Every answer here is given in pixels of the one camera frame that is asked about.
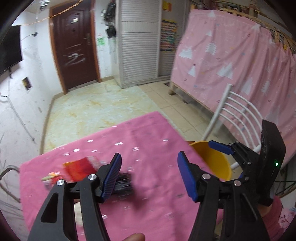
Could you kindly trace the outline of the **right hand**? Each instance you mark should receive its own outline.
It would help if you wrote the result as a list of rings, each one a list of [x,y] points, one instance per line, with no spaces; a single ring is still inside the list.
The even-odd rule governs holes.
[[[260,216],[261,217],[265,217],[271,211],[272,205],[270,205],[270,206],[264,206],[264,205],[258,204],[257,205],[257,209],[258,209],[258,212],[260,213]]]

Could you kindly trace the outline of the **left hand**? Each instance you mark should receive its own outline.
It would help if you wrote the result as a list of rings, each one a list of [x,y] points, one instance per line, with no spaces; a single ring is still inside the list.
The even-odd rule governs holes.
[[[123,241],[145,241],[145,235],[143,233],[134,233],[126,237]]]

